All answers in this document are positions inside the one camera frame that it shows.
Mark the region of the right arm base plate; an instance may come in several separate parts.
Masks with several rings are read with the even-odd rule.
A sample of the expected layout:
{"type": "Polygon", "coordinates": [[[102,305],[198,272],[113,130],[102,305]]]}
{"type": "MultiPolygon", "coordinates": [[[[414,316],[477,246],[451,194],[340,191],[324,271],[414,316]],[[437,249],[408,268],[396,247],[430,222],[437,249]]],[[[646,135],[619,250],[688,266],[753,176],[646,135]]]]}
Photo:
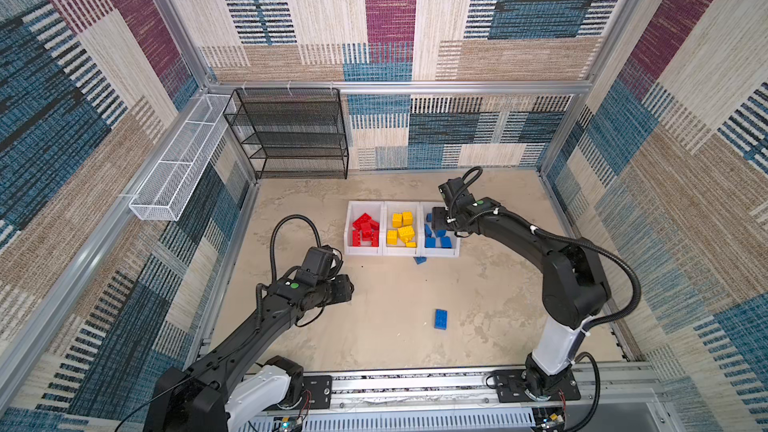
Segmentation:
{"type": "Polygon", "coordinates": [[[546,375],[536,368],[496,370],[486,378],[485,385],[496,392],[501,403],[581,399],[570,367],[556,375],[546,375]]]}

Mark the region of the large red lego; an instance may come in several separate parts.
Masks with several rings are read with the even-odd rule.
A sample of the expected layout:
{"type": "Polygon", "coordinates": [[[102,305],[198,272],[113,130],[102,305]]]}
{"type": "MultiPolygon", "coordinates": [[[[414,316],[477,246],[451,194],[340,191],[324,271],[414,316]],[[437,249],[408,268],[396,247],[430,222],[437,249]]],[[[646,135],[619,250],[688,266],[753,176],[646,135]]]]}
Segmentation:
{"type": "Polygon", "coordinates": [[[372,217],[367,214],[363,213],[360,217],[358,217],[353,223],[353,229],[356,230],[371,230],[373,228],[372,226],[372,217]]]}
{"type": "Polygon", "coordinates": [[[351,233],[351,243],[350,245],[352,247],[361,247],[362,246],[362,232],[360,230],[353,229],[351,233]]]}

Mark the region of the large red lego bottom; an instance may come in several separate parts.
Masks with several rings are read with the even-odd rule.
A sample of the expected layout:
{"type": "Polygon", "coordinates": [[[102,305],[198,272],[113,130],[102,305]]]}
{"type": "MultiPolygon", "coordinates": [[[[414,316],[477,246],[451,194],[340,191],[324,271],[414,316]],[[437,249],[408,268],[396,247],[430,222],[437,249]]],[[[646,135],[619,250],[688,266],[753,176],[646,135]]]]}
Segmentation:
{"type": "Polygon", "coordinates": [[[353,229],[351,233],[351,243],[350,245],[352,247],[361,247],[362,246],[362,232],[360,230],[353,229]]]}

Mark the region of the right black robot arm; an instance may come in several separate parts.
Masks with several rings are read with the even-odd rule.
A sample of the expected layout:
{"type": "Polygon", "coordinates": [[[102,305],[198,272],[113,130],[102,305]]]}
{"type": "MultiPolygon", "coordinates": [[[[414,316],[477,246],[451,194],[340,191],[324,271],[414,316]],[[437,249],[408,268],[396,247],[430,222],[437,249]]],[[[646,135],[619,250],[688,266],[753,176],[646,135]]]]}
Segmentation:
{"type": "Polygon", "coordinates": [[[552,233],[495,199],[475,198],[470,187],[482,173],[482,167],[475,166],[439,186],[444,204],[432,209],[431,226],[458,238],[477,235],[491,239],[531,263],[541,274],[541,302],[547,313],[542,335],[527,355],[523,370],[516,376],[495,373],[489,386],[500,399],[521,391],[531,402],[555,399],[565,405],[567,391],[575,386],[573,366],[588,361],[597,384],[584,416],[572,422],[561,414],[538,426],[541,431],[581,431],[595,417],[602,391],[598,362],[581,346],[593,328],[635,311],[642,297],[639,277],[625,260],[586,238],[552,233]],[[609,314],[602,312],[612,297],[604,259],[613,262],[631,286],[628,303],[609,314]]]}

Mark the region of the red lego long cluster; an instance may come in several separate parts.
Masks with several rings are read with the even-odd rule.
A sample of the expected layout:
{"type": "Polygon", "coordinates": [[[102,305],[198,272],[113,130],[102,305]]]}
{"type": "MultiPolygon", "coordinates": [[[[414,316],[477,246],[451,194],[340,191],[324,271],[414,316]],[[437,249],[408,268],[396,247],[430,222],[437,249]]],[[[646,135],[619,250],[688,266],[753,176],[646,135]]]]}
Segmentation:
{"type": "Polygon", "coordinates": [[[378,247],[379,246],[379,234],[373,233],[366,235],[363,238],[363,241],[370,247],[378,247]]]}

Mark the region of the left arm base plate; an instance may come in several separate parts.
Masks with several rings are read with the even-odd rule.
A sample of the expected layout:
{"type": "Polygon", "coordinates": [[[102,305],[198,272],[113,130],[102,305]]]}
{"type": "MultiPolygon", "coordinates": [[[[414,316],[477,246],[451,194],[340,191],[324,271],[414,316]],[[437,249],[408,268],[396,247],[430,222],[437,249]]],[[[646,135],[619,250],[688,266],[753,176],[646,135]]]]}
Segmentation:
{"type": "Polygon", "coordinates": [[[287,410],[326,410],[331,406],[333,377],[331,375],[304,375],[292,378],[285,398],[278,404],[287,410]]]}

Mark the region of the large red lego top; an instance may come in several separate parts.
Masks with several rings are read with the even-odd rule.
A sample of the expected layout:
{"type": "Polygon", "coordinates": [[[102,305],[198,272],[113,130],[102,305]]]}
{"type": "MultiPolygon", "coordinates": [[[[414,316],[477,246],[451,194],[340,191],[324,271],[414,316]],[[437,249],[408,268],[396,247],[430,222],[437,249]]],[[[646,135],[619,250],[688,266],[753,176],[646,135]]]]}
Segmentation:
{"type": "Polygon", "coordinates": [[[356,230],[371,230],[373,228],[372,226],[372,217],[367,214],[363,213],[360,217],[358,217],[353,223],[353,229],[356,230]]]}

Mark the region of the yellow studded lego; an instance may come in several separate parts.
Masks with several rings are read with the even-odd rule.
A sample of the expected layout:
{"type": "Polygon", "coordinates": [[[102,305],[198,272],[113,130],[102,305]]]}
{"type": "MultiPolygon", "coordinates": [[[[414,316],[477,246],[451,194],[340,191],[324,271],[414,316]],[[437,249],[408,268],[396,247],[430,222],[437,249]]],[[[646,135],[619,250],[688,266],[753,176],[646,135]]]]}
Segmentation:
{"type": "Polygon", "coordinates": [[[415,231],[412,226],[403,226],[397,229],[398,236],[404,243],[413,241],[415,238],[415,231]]]}

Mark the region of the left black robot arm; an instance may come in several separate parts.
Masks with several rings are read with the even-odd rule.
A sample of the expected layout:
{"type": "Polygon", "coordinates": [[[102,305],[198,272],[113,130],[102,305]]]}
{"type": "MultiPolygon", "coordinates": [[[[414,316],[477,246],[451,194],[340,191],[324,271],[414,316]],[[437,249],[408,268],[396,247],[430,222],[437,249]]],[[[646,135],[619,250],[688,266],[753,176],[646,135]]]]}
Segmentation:
{"type": "Polygon", "coordinates": [[[277,359],[265,365],[262,382],[245,375],[269,346],[305,313],[351,300],[354,285],[342,273],[341,252],[321,242],[304,261],[283,275],[270,264],[271,282],[256,287],[256,308],[228,337],[184,370],[169,368],[155,383],[152,397],[135,407],[147,413],[146,431],[230,431],[247,422],[247,409],[269,408],[285,397],[302,396],[302,368],[277,359]]]}

